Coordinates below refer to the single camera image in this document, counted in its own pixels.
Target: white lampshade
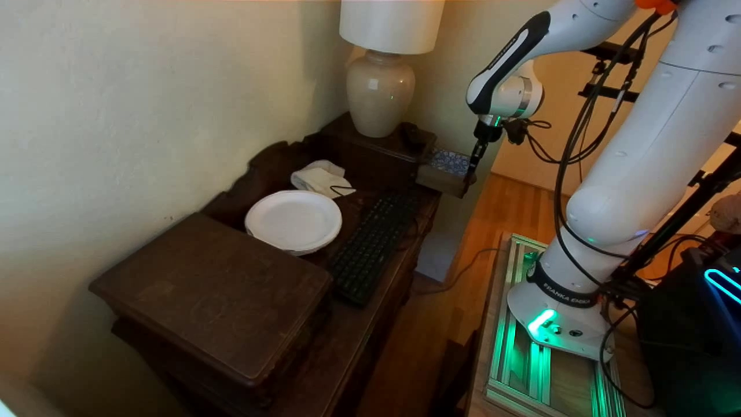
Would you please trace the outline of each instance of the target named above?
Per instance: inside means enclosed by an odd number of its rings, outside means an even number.
[[[415,95],[415,73],[400,56],[436,48],[445,0],[343,0],[341,37],[369,48],[348,68],[354,128],[387,136]]]

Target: wooden floor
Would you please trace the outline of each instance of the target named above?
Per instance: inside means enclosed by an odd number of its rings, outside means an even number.
[[[442,292],[416,281],[379,356],[358,416],[429,416],[446,340],[466,344],[480,328],[495,249],[504,234],[548,243],[553,192],[488,177]]]

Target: lampshade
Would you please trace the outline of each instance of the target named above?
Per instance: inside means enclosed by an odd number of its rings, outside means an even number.
[[[369,53],[348,68],[348,106],[365,136],[387,136],[415,95],[400,56],[436,48],[445,0],[343,0],[341,37]]]

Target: folded napkin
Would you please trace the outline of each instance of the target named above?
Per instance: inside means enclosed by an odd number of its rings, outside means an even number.
[[[345,178],[345,170],[334,165],[332,160],[314,160],[303,170],[293,171],[292,186],[298,190],[327,195],[332,199],[354,192],[354,189]]]

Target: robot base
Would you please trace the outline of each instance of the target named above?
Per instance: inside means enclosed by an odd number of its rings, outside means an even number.
[[[609,325],[599,316],[599,307],[572,308],[553,302],[535,283],[518,283],[508,292],[508,307],[530,338],[593,361],[611,359],[611,344],[602,344]]]

